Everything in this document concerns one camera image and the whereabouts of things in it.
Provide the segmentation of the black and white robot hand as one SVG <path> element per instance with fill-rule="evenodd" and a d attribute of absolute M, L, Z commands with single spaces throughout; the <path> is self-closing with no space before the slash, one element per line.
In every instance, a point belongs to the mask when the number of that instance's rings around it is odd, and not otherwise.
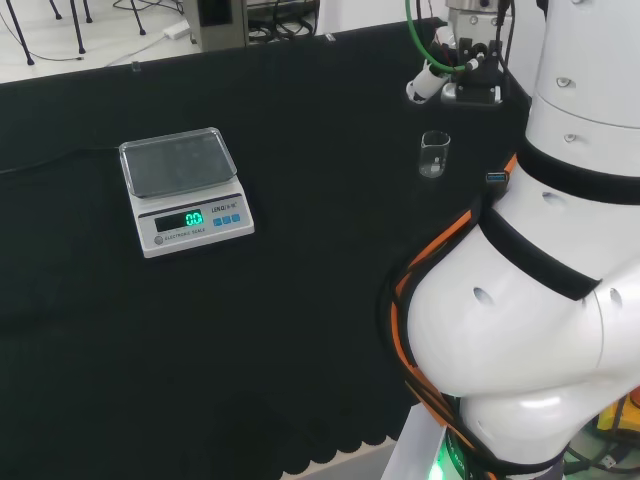
<path fill-rule="evenodd" d="M 407 97 L 424 104 L 432 97 L 443 103 L 460 106 L 494 107 L 502 102 L 503 73 L 500 70 L 501 42 L 472 44 L 462 38 L 457 47 L 461 71 L 437 73 L 426 63 L 423 70 L 406 86 Z"/>

